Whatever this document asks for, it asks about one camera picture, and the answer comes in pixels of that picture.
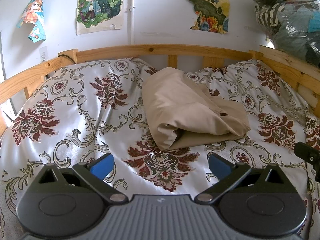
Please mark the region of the beige hooded jacket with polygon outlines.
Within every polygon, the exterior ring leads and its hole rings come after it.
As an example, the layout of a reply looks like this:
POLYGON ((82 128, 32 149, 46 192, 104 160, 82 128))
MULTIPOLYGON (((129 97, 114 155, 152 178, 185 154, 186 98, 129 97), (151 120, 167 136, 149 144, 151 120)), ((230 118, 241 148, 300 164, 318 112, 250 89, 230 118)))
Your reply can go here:
POLYGON ((175 68, 148 77, 142 98, 151 136, 163 151, 233 141, 251 129, 242 104, 212 96, 175 68))

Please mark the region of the plastic bag of clothes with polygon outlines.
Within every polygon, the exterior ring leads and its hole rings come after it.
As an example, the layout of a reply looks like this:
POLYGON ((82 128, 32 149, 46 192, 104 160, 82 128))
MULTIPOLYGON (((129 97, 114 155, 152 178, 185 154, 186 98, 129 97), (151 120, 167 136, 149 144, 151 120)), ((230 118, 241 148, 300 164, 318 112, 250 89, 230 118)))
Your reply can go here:
POLYGON ((319 67, 319 0, 253 0, 274 48, 319 67))

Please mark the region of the white floral bed quilt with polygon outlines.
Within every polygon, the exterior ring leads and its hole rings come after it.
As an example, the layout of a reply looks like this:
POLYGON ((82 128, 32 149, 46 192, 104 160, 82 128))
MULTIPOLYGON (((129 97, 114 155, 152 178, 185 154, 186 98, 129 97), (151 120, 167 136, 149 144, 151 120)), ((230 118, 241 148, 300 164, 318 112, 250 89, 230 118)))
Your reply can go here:
POLYGON ((301 141, 319 148, 319 119, 300 95, 259 60, 189 72, 210 94, 241 103, 251 130, 244 139, 163 152, 145 117, 142 85, 155 69, 140 59, 63 67, 19 111, 1 137, 1 239, 24 231, 16 205, 40 169, 68 168, 110 153, 106 182, 131 196, 195 196, 217 181, 208 157, 217 153, 254 168, 279 165, 304 200, 304 239, 319 239, 319 183, 310 164, 295 156, 301 141))

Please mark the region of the wooden bed frame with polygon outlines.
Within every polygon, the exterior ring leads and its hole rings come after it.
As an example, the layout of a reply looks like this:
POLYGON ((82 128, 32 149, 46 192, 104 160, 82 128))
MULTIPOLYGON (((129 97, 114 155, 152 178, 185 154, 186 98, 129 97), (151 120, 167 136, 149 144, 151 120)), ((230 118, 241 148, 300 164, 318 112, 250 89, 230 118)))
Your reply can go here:
POLYGON ((26 98, 30 98, 33 91, 44 83, 47 74, 72 63, 144 55, 165 55, 167 56, 165 66, 174 68, 178 65, 179 56, 200 56, 202 57, 202 66, 213 69, 221 68, 227 59, 236 61, 260 60, 296 90, 310 105, 314 115, 319 116, 319 68, 287 55, 283 51, 266 46, 260 46, 258 51, 250 50, 248 52, 182 44, 136 44, 84 51, 67 50, 59 53, 54 59, 31 67, 3 81, 1 83, 1 103, 6 102, 21 90, 24 91, 26 98))

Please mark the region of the anime girl wall poster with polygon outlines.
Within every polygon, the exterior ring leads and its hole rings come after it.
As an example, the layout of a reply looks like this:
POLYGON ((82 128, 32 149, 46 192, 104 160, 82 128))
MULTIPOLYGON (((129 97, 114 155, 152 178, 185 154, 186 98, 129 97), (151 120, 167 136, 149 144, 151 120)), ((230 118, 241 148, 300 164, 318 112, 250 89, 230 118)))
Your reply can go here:
POLYGON ((28 35, 29 40, 33 43, 46 40, 46 34, 44 31, 43 0, 29 1, 22 12, 16 27, 21 28, 24 24, 33 25, 33 28, 28 35))

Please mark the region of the anime boy wall poster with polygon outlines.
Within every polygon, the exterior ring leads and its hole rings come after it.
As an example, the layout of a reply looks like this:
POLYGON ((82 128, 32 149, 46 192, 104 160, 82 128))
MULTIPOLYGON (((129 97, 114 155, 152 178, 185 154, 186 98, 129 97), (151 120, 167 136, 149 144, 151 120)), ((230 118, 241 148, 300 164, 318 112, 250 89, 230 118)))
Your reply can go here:
POLYGON ((78 0, 76 33, 121 29, 124 22, 123 0, 78 0))

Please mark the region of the white wall pipe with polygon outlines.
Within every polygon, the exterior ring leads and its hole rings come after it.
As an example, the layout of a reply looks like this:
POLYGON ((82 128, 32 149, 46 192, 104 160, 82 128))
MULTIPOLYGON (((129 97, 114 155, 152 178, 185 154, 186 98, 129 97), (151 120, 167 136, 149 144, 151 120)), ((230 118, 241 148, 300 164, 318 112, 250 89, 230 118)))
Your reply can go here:
POLYGON ((135 0, 127 0, 127 38, 128 44, 135 44, 135 0))

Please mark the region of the landscape wall poster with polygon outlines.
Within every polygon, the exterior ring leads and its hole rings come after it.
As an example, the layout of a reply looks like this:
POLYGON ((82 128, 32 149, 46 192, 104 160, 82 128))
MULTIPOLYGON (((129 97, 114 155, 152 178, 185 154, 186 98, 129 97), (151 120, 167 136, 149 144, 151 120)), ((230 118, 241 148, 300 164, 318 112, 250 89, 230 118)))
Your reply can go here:
POLYGON ((229 0, 188 0, 197 16, 192 30, 228 33, 229 0))

